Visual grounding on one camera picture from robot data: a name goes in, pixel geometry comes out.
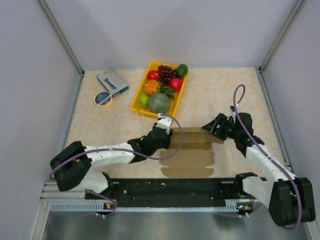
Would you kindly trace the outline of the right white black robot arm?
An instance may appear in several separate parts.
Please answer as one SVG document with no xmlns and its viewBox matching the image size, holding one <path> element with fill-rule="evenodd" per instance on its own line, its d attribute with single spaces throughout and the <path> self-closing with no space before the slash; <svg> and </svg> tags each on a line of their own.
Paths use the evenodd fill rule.
<svg viewBox="0 0 320 240">
<path fill-rule="evenodd" d="M 232 139 L 236 149 L 255 166 L 264 176 L 264 180 L 254 173 L 236 175 L 233 192 L 239 198 L 252 195 L 268 208 L 273 222 L 279 227 L 307 223 L 316 219 L 316 210 L 311 181 L 299 178 L 273 157 L 265 143 L 252 128 L 250 114 L 241 112 L 226 116 L 219 113 L 211 122 L 202 126 L 202 130 L 225 141 Z"/>
</svg>

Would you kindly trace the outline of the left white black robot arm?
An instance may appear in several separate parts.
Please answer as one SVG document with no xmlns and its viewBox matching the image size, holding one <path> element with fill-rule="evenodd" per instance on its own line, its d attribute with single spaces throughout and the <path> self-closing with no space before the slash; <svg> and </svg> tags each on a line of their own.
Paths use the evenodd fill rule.
<svg viewBox="0 0 320 240">
<path fill-rule="evenodd" d="M 102 198 L 114 191 L 112 180 L 105 172 L 95 172 L 102 166 L 139 163 L 152 158 L 157 150 L 168 149 L 174 130 L 155 123 L 152 130 L 140 138 L 111 146 L 84 146 L 75 141 L 50 161 L 58 190 L 91 190 Z"/>
</svg>

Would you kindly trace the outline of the brown cardboard box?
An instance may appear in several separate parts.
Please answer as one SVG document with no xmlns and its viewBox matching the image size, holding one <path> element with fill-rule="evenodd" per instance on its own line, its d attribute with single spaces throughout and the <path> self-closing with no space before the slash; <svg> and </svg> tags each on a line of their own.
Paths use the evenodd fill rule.
<svg viewBox="0 0 320 240">
<path fill-rule="evenodd" d="M 178 152 L 169 159 L 160 161 L 161 172 L 168 178 L 196 179 L 209 178 L 214 173 L 215 164 L 213 144 L 223 144 L 217 137 L 203 131 L 200 127 L 183 127 L 181 135 L 175 127 L 169 149 L 160 153 L 161 158 Z"/>
</svg>

